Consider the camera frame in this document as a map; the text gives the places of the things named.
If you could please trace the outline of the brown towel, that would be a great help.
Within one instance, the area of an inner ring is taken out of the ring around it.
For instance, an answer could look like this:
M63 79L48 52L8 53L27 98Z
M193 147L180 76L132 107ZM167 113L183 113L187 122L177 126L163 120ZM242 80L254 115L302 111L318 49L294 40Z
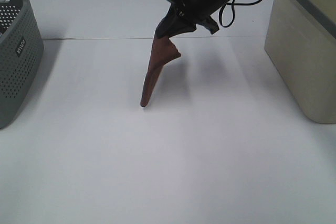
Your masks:
M181 53L171 42L168 36L158 38L154 35L149 65L143 84L142 97L140 101L141 107L144 108L149 104L151 95L163 67L180 56Z

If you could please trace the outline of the beige bin with grey rim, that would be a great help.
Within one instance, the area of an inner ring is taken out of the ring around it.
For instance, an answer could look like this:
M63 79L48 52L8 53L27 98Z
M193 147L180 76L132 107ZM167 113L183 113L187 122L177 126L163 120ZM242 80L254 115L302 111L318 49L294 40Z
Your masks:
M304 115L335 123L335 0L274 0L265 51Z

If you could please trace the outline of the grey perforated plastic basket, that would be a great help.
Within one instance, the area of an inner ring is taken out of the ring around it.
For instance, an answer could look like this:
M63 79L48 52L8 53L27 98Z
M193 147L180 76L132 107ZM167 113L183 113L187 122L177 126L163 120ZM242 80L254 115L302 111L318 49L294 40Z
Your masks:
M1 2L1 128L11 124L23 104L43 52L30 0Z

